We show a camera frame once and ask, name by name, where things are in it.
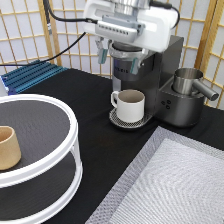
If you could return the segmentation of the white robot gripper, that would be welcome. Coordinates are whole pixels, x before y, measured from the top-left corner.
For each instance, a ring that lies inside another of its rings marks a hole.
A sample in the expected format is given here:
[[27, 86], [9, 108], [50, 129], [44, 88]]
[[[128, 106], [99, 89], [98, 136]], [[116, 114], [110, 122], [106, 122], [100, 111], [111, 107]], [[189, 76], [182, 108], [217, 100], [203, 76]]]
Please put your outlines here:
[[150, 6], [147, 0], [88, 0], [84, 17], [94, 20], [84, 26], [84, 31], [100, 36], [95, 40], [99, 64], [106, 62], [108, 54], [104, 38], [142, 48], [132, 56], [130, 73], [134, 75], [147, 50], [163, 52], [167, 49], [171, 29], [176, 24], [174, 10]]

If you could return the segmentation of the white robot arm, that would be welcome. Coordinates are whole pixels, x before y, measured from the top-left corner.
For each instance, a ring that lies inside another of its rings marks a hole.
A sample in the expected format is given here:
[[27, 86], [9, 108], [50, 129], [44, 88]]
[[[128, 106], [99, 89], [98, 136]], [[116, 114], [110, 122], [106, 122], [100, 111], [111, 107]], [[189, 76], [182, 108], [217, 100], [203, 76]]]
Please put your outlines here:
[[132, 74], [145, 58], [168, 48], [179, 20], [171, 5], [152, 0], [88, 0], [84, 16], [84, 31], [97, 36], [98, 63], [103, 64], [110, 52], [114, 58], [130, 60]]

